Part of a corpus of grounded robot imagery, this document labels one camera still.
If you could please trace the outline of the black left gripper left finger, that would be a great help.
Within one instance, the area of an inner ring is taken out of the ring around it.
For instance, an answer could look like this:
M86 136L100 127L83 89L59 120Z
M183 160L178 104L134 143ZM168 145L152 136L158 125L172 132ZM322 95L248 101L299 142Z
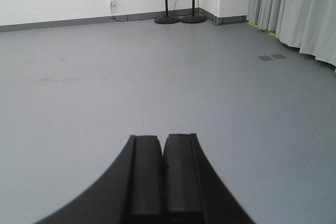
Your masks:
M130 136L81 195L40 223L163 223L163 161L156 136Z

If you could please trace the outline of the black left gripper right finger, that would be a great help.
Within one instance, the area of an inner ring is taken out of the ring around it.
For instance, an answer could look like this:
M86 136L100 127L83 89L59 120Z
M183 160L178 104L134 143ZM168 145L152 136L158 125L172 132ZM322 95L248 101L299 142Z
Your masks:
M211 166L196 134L170 134L164 160L168 223L254 222Z

